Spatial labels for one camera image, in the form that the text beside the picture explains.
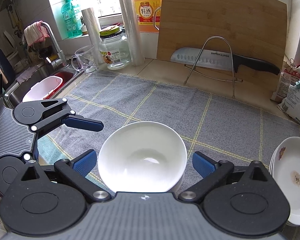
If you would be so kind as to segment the orange cooking wine jug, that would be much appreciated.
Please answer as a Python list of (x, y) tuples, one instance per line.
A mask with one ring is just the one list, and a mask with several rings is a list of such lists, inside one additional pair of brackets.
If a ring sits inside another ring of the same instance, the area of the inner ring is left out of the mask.
[(139, 31), (158, 33), (160, 25), (161, 0), (134, 0)]

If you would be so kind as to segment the pink rag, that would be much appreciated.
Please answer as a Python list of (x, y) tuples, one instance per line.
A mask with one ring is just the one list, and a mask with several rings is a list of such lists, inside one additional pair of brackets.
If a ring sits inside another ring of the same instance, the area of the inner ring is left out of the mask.
[(35, 43), (43, 42), (49, 37), (47, 29), (42, 27), (42, 21), (34, 22), (24, 30), (24, 36), (28, 46)]

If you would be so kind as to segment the steel faucet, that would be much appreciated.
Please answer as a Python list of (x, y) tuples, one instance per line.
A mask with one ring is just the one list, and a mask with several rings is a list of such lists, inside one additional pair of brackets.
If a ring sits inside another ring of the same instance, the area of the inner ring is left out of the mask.
[[(66, 67), (68, 65), (67, 60), (66, 60), (65, 55), (64, 55), (63, 51), (61, 50), (61, 48), (60, 48), (60, 46), (59, 46), (59, 44), (58, 44), (58, 42), (55, 38), (55, 35), (54, 35), (50, 25), (43, 21), (42, 22), (42, 27), (45, 27), (47, 29), (47, 32), (48, 32), (48, 35), (49, 35), (48, 38), (50, 39), (50, 42), (51, 42), (51, 45), (52, 45), (52, 51), (57, 55), (57, 58), (52, 60), (52, 62), (51, 62), (53, 68), (57, 69), (57, 68), (61, 68), (61, 67)], [(33, 56), (32, 56), (33, 49), (31, 49), (31, 51), (29, 52), (29, 48), (31, 48), (34, 44), (32, 46), (27, 45), (24, 33), (22, 35), (21, 40), (22, 40), (22, 43), (24, 45), (27, 57), (30, 58), (30, 61), (34, 62), (36, 59), (33, 59)]]

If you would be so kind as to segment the pink white colander basket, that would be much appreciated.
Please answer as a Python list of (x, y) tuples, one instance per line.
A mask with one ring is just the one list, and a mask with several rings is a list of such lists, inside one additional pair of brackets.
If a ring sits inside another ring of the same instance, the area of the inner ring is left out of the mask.
[(61, 77), (49, 76), (32, 86), (23, 97), (22, 102), (48, 99), (61, 87), (62, 82)]

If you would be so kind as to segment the grey checked cloth mat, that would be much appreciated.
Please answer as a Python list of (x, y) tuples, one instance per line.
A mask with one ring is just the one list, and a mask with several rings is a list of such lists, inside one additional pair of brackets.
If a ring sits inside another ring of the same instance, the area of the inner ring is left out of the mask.
[(114, 131), (135, 121), (156, 121), (174, 129), (189, 155), (203, 152), (236, 165), (268, 165), (275, 148), (300, 137), (300, 125), (259, 108), (196, 88), (113, 72), (85, 77), (67, 95), (78, 114), (104, 123), (101, 132), (61, 126), (38, 141), (40, 156), (52, 164), (88, 149), (99, 151)]

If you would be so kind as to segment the tall plastic wrap roll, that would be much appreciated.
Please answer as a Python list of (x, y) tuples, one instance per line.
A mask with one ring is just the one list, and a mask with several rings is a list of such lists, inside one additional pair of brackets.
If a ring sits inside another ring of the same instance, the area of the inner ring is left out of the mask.
[(145, 57), (142, 52), (141, 37), (134, 0), (119, 0), (119, 2), (132, 65), (140, 66), (144, 64)]

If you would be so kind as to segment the white bowl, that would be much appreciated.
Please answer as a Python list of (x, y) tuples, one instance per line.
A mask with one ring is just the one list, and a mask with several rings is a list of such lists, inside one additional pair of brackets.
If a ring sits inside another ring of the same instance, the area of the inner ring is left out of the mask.
[(153, 121), (128, 124), (112, 133), (98, 154), (99, 175), (116, 192), (177, 192), (187, 149), (172, 128)]

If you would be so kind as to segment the steel sink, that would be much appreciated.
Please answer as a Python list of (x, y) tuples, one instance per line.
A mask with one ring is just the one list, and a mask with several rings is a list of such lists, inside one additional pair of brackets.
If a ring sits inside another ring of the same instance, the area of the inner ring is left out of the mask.
[(69, 85), (74, 83), (83, 74), (83, 72), (77, 72), (71, 66), (53, 69), (53, 66), (50, 64), (42, 65), (34, 71), (28, 80), (23, 81), (21, 84), (19, 84), (18, 81), (14, 81), (14, 83), (10, 85), (10, 87), (4, 92), (5, 105), (8, 108), (14, 109), (19, 103), (21, 103), (23, 97), (28, 91), (30, 91), (32, 86), (48, 76), (58, 74), (61, 74), (61, 77), (65, 78), (65, 82), (64, 85), (62, 85), (62, 87), (52, 96), (52, 98), (59, 97), (59, 94), (62, 94)]

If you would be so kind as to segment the short plastic wrap roll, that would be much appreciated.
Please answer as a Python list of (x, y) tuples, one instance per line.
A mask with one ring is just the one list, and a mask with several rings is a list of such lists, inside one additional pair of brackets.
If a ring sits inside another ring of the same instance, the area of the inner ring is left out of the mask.
[(82, 10), (83, 20), (88, 31), (90, 43), (93, 46), (94, 56), (96, 57), (98, 65), (104, 64), (103, 57), (99, 51), (100, 38), (100, 24), (95, 15), (93, 8)]

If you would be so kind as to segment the white plate stack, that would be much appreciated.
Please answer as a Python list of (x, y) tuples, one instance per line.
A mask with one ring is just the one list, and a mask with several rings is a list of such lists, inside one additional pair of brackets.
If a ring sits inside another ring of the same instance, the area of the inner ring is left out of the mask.
[(269, 172), (290, 204), (288, 224), (300, 226), (300, 137), (289, 137), (277, 146)]

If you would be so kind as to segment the red white seasoning bag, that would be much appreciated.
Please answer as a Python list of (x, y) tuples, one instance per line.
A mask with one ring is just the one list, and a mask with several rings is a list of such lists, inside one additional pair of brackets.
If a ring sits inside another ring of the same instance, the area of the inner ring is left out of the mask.
[(300, 80), (300, 64), (295, 64), (293, 59), (283, 63), (277, 89), (271, 96), (271, 100), (280, 103), (288, 94), (290, 85), (294, 86)]

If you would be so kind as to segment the glass jar green lid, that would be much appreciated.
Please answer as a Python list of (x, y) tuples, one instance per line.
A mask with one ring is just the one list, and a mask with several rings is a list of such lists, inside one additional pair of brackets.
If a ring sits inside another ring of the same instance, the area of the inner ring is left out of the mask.
[(127, 38), (119, 25), (110, 25), (100, 31), (99, 52), (109, 70), (125, 68), (130, 64)]

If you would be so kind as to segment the green dish soap bottle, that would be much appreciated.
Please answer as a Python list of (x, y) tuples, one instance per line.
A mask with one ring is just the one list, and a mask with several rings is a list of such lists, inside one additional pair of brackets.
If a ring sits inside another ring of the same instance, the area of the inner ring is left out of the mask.
[(65, 22), (68, 38), (82, 35), (82, 12), (77, 1), (65, 0), (61, 13)]

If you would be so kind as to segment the clear glass mug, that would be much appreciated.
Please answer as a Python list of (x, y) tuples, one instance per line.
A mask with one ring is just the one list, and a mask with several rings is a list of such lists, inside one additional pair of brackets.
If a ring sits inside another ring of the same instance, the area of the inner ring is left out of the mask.
[(71, 65), (78, 72), (93, 74), (98, 70), (98, 62), (94, 46), (88, 45), (79, 48), (71, 57)]

